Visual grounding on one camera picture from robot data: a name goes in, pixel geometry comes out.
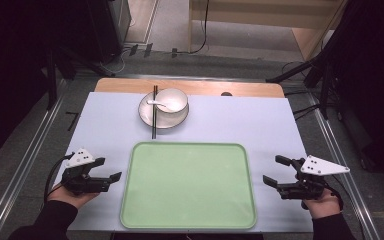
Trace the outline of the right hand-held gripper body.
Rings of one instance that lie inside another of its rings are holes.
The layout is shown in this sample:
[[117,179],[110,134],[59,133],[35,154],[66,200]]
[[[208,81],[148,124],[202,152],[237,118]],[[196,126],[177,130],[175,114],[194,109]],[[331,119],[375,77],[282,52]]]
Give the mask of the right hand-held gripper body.
[[312,155],[301,159],[291,159],[296,170],[295,183],[279,184],[276,190],[282,199],[317,199],[328,187],[324,177],[348,173],[350,168]]

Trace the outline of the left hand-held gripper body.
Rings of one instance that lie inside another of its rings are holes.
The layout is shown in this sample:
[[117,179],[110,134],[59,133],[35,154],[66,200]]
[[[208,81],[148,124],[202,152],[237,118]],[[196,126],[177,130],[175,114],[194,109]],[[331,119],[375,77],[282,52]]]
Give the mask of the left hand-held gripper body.
[[95,159],[84,148],[80,148],[68,159],[62,174],[61,184],[75,195],[84,193],[107,192],[111,184],[110,177],[91,177],[89,167]]

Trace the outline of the person's left hand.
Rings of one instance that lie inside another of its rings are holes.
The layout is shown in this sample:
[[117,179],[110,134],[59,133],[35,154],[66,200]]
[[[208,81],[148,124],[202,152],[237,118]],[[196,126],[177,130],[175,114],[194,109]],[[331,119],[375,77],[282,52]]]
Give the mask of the person's left hand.
[[63,189],[57,189],[52,192],[48,200],[49,201],[60,201],[74,206],[77,209],[83,207],[86,203],[90,202],[98,196],[98,193],[87,193],[82,195],[74,195],[70,191],[65,191]]

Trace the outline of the person's right hand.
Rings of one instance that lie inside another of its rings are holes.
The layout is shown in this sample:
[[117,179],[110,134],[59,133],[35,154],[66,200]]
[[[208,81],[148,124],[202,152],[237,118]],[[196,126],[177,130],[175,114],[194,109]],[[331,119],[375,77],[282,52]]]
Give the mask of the person's right hand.
[[325,189],[318,199],[304,199],[303,202],[313,219],[325,218],[341,212],[339,199],[329,189]]

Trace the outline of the light blue table mat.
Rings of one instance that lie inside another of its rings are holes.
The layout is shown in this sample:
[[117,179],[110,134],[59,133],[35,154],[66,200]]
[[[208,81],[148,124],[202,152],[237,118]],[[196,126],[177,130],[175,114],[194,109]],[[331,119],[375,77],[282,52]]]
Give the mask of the light blue table mat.
[[[276,155],[299,159],[305,149],[289,102],[285,98],[199,96],[189,98],[190,111],[178,126],[159,131],[152,139],[151,129],[139,117],[142,95],[132,93],[89,94],[75,129],[70,151],[81,147],[103,166],[93,175],[121,172],[122,178],[109,191],[83,207],[72,223],[74,230],[111,232],[309,232],[308,212],[297,200],[283,200],[275,189],[264,184],[264,175],[279,182],[291,182],[295,172],[275,161]],[[131,153],[142,142],[232,143],[247,153],[256,207],[256,224],[242,230],[136,230],[120,220]]]

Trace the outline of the black chopstick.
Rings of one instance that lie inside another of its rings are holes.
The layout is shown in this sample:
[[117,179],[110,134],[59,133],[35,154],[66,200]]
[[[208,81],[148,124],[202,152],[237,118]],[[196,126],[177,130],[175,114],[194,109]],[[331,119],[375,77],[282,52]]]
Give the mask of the black chopstick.
[[[158,93],[158,86],[154,85],[152,100],[156,100],[157,93]],[[156,134],[157,134],[157,110],[156,110],[156,105],[153,105],[152,139],[156,139]]]
[[[153,87],[153,98],[152,100],[155,100],[157,95],[158,87],[157,85],[154,85]],[[152,139],[156,139],[156,107],[153,105],[152,107]]]

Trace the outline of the white plate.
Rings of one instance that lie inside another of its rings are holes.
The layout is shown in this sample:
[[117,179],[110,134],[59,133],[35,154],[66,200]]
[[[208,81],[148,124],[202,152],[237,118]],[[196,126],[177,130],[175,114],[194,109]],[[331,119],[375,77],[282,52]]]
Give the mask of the white plate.
[[[151,126],[153,124],[153,106],[147,103],[148,100],[153,99],[153,93],[148,93],[140,102],[138,113],[144,123]],[[156,127],[159,129],[168,129],[181,124],[188,116],[189,105],[177,113],[163,112],[156,108]]]

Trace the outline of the light green tray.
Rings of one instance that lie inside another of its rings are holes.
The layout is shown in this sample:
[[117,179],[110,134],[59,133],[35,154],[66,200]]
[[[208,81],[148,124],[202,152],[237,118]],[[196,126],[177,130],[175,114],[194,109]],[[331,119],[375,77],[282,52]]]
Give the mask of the light green tray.
[[252,228],[257,213],[245,148],[232,143],[136,144],[120,220],[136,230]]

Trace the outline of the white spoon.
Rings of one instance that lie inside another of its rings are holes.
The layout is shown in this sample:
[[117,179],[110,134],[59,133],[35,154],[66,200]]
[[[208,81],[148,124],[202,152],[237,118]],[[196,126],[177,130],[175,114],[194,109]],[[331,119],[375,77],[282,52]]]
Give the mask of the white spoon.
[[173,108],[170,108],[169,105],[163,103],[163,102],[160,102],[160,101],[157,101],[157,100],[147,100],[146,102],[147,104],[149,105],[159,105],[159,106],[163,106],[165,107],[166,109],[170,110],[170,111],[174,111],[175,109]]

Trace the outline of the black metal stand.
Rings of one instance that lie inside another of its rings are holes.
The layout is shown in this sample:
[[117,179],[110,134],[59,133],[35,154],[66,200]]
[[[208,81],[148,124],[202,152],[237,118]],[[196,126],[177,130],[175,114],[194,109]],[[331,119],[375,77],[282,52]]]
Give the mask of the black metal stand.
[[327,120],[329,90],[331,89],[332,81],[334,80],[334,71],[333,66],[327,61],[323,53],[319,53],[316,57],[301,63],[277,77],[266,79],[266,82],[280,83],[296,74],[303,73],[305,70],[309,70],[304,78],[304,86],[306,88],[314,88],[321,82],[320,97],[316,106],[320,110],[323,118]]

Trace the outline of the white bowl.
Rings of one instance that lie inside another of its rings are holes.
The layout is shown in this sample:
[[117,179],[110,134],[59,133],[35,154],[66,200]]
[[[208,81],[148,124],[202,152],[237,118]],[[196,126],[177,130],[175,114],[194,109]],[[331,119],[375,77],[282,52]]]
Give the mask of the white bowl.
[[183,91],[176,88],[167,88],[159,91],[156,96],[156,100],[169,105],[170,108],[175,109],[174,111],[170,111],[163,106],[157,105],[161,111],[166,113],[180,112],[188,103],[187,95]]

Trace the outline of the black cabinet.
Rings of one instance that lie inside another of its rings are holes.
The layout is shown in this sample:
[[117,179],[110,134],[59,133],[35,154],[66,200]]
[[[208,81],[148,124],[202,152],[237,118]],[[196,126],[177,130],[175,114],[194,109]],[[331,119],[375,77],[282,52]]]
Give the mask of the black cabinet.
[[94,39],[97,41],[97,59],[108,62],[123,50],[131,23],[128,0],[86,0]]

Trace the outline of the light wooden shelf unit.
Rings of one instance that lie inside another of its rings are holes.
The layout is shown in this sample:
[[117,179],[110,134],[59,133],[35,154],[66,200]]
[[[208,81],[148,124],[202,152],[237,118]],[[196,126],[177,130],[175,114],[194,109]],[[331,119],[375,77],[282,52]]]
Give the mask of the light wooden shelf unit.
[[329,30],[336,28],[349,0],[188,0],[188,41],[192,21],[290,27],[304,60],[318,52]]

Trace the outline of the aluminium floor rail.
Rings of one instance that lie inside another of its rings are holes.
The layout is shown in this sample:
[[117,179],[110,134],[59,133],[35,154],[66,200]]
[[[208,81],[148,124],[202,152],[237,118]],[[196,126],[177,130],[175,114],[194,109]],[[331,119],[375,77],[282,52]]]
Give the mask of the aluminium floor rail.
[[[320,110],[315,111],[315,118],[324,136],[325,142],[328,146],[332,160],[334,163],[348,166],[348,163],[342,153],[342,150],[333,133],[330,122],[326,120]],[[343,185],[343,191],[348,196],[353,212],[359,222],[360,230],[362,232],[363,240],[380,240],[380,235],[373,222],[367,205],[360,194],[356,182],[354,181],[351,172],[341,173],[338,178],[339,182]]]
[[58,96],[56,103],[46,111],[11,181],[9,182],[2,197],[0,198],[0,231],[14,206],[14,203],[27,179],[27,176],[36,160],[42,144],[58,114],[58,111],[62,105],[63,98],[65,97],[69,86],[70,82],[68,80],[60,80],[57,86]]

